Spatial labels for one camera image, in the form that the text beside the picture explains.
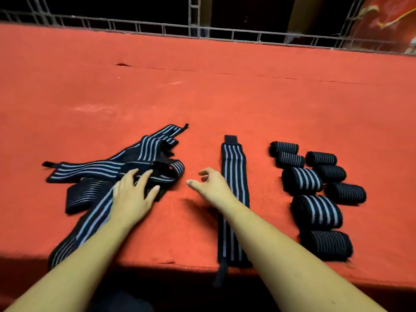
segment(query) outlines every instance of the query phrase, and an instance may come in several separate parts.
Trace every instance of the person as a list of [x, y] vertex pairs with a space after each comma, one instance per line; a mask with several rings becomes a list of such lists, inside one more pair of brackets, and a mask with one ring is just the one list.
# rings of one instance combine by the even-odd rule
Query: person
[[[11, 304], [14, 311], [85, 311], [114, 254], [148, 213], [159, 191], [144, 198], [152, 171], [133, 185], [137, 169], [115, 186], [109, 221]], [[208, 167], [187, 185], [221, 212], [282, 312], [385, 311], [301, 245], [240, 203], [221, 173]]]

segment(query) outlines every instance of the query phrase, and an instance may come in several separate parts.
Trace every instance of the person's left arm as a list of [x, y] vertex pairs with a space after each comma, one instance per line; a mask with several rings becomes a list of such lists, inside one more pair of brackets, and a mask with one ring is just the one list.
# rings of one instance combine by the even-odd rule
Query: person's left arm
[[144, 187], [152, 171], [144, 173], [134, 186], [137, 171], [129, 171], [114, 186], [109, 221], [10, 305], [7, 312], [81, 312], [87, 308], [114, 254], [150, 210], [159, 192], [159, 186], [155, 186], [144, 199]]

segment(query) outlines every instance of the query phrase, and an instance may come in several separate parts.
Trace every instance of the metal frame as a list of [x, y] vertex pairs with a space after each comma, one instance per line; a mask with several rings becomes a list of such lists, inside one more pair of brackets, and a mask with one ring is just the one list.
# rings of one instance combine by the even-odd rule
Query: metal frame
[[[254, 44], [268, 44], [268, 45], [280, 45], [280, 46], [292, 46], [292, 47], [307, 47], [307, 48], [322, 48], [322, 49], [336, 49], [336, 50], [346, 50], [346, 51], [358, 51], [358, 52], [379, 52], [379, 53], [388, 53], [388, 54], [403, 54], [403, 55], [416, 55], [416, 48], [413, 46], [413, 50], [407, 50], [404, 53], [397, 53], [393, 51], [382, 51], [380, 50], [382, 48], [383, 44], [401, 44], [396, 41], [381, 41], [381, 40], [373, 40], [373, 39], [357, 39], [354, 38], [354, 35], [352, 37], [346, 36], [346, 34], [349, 31], [349, 28], [352, 25], [352, 22], [354, 20], [361, 20], [362, 18], [357, 17], [357, 13], [359, 11], [359, 3], [361, 0], [355, 0], [354, 3], [351, 6], [351, 9], [347, 15], [347, 18], [345, 20], [345, 23], [341, 29], [341, 33], [345, 29], [345, 35], [339, 36], [320, 36], [320, 35], [305, 35], [305, 34], [297, 34], [297, 33], [280, 33], [280, 32], [271, 32], [271, 31], [252, 31], [252, 30], [244, 30], [244, 29], [229, 29], [229, 28], [217, 28], [217, 27], [210, 27], [210, 26], [200, 26], [200, 4], [201, 0], [198, 0], [198, 4], [192, 4], [192, 0], [188, 0], [188, 25], [179, 25], [179, 24], [168, 24], [168, 23], [153, 23], [153, 22], [146, 22], [146, 21], [130, 21], [130, 20], [122, 20], [122, 19], [106, 19], [106, 18], [94, 18], [94, 17], [86, 17], [86, 16], [74, 16], [74, 15], [57, 15], [52, 14], [49, 11], [49, 8], [47, 7], [47, 4], [45, 0], [42, 0], [43, 7], [40, 2], [40, 0], [32, 0], [34, 2], [37, 11], [34, 10], [34, 7], [31, 4], [30, 0], [26, 0], [31, 12], [19, 12], [19, 11], [9, 11], [9, 10], [0, 10], [3, 12], [8, 20], [12, 23], [19, 23], [22, 24], [22, 21], [20, 20], [21, 15], [31, 15], [34, 18], [36, 25], [46, 25], [51, 27], [58, 27], [58, 28], [75, 28], [75, 29], [89, 29], [93, 31], [110, 31], [110, 32], [117, 32], [117, 33], [125, 33], [125, 34], [143, 34], [143, 35], [157, 35], [157, 36], [169, 36], [169, 37], [179, 37], [179, 38], [191, 38], [191, 39], [199, 39], [199, 38], [206, 38], [206, 39], [212, 39], [212, 40], [219, 40], [219, 41], [232, 41], [232, 42], [241, 42], [241, 43], [254, 43]], [[197, 21], [192, 21], [192, 10], [197, 10]], [[73, 19], [73, 20], [80, 20], [82, 27], [73, 27], [73, 26], [66, 26], [64, 24], [64, 19]], [[91, 22], [92, 21], [106, 21], [108, 22], [108, 28], [92, 28]], [[126, 31], [122, 29], [117, 29], [115, 23], [130, 23], [134, 26], [135, 31]], [[145, 25], [153, 25], [153, 26], [160, 26], [161, 32], [155, 33], [155, 32], [145, 32], [143, 31], [143, 26]], [[166, 27], [176, 27], [176, 28], [183, 28], [184, 31], [188, 31], [188, 35], [185, 35], [184, 32], [183, 35], [178, 34], [170, 34], [166, 31]], [[204, 29], [206, 31], [205, 36], [201, 37], [201, 29]], [[229, 39], [227, 38], [215, 38], [211, 37], [211, 31], [229, 31], [231, 32], [231, 37]], [[238, 40], [235, 38], [236, 32], [242, 32], [242, 33], [250, 33], [250, 34], [257, 34], [257, 38], [255, 41], [250, 40]], [[309, 37], [312, 39], [311, 43], [309, 45], [299, 45], [299, 44], [286, 44], [286, 43], [275, 43], [275, 42], [267, 42], [262, 41], [261, 37], [262, 35], [281, 35], [281, 36], [296, 36], [296, 37]], [[317, 46], [319, 39], [333, 39], [335, 40], [335, 46], [334, 47], [325, 47], [325, 46]], [[345, 41], [350, 41], [350, 44], [348, 48], [343, 48], [343, 44]], [[374, 46], [378, 45], [376, 50], [373, 49], [365, 49], [365, 48], [353, 48], [352, 44], [356, 43], [368, 43], [373, 42]]]

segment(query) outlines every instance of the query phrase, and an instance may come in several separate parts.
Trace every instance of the red table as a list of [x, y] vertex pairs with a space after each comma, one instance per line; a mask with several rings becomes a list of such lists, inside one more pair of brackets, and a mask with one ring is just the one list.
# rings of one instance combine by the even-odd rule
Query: red table
[[7, 24], [0, 39], [3, 274], [46, 259], [79, 218], [65, 215], [68, 185], [46, 183], [43, 161], [106, 158], [189, 123], [174, 148], [185, 175], [133, 231], [121, 265], [216, 271], [216, 219], [185, 180], [220, 169], [223, 136], [235, 134], [252, 210], [293, 239], [268, 143], [335, 153], [368, 200], [340, 206], [354, 255], [330, 267], [355, 283], [416, 288], [414, 58]]

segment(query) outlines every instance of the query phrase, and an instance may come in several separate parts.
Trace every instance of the person's left hand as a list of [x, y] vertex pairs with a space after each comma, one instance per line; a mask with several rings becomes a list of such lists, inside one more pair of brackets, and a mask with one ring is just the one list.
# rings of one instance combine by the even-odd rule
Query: person's left hand
[[110, 211], [110, 222], [133, 227], [148, 213], [156, 198], [160, 186], [157, 185], [144, 199], [144, 187], [153, 170], [148, 170], [133, 185], [133, 176], [138, 168], [128, 171], [113, 188], [113, 205]]

